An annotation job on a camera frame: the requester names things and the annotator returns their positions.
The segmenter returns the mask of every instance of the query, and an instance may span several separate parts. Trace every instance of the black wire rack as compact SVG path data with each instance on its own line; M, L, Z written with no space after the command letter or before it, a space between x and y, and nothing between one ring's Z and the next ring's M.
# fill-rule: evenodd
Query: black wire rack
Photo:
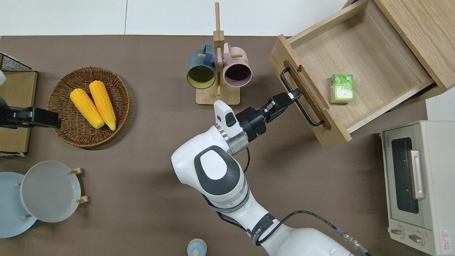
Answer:
M4 72L36 72L22 62L0 52L0 70Z

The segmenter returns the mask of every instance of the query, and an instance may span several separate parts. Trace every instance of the brand logo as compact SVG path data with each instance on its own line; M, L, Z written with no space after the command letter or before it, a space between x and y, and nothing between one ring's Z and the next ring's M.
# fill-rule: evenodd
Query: brand logo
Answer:
M253 235L253 240L256 240L256 237L259 235L259 233L261 232L261 228L259 228Z

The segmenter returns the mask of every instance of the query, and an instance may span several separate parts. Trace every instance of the yellow corn cob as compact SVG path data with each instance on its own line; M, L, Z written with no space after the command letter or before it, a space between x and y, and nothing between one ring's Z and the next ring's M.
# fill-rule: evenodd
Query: yellow corn cob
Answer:
M95 129L99 129L104 125L104 121L98 110L84 90L80 88L74 89L70 93L70 98L76 108Z
M95 101L96 108L100 112L101 117L104 122L109 126L109 128L115 130L115 113L114 108L112 108L111 100L107 95L106 87L101 81L93 81L90 84L90 92L93 100Z

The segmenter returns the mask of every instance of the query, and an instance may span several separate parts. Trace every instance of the woven basket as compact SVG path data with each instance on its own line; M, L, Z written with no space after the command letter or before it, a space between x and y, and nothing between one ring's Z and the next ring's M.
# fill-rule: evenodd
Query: woven basket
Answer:
M116 117L115 131L107 125L93 128L70 99L74 89L82 88L93 100L89 85L94 80L102 81L106 86ZM93 147L108 141L120 131L130 110L130 97L125 83L114 72L100 67L83 67L60 79L52 89L47 108L57 112L61 118L61 128L54 129L61 140L77 147Z

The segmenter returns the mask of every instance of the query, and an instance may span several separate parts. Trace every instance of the white plate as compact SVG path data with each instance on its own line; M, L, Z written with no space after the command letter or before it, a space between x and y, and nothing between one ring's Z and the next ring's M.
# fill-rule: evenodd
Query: white plate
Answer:
M29 229L36 218L23 219L27 215L20 202L20 187L24 176L19 173L0 173L0 238L12 237Z
M39 220L58 222L74 213L81 198L81 185L71 169L56 161L33 166L20 186L25 209Z

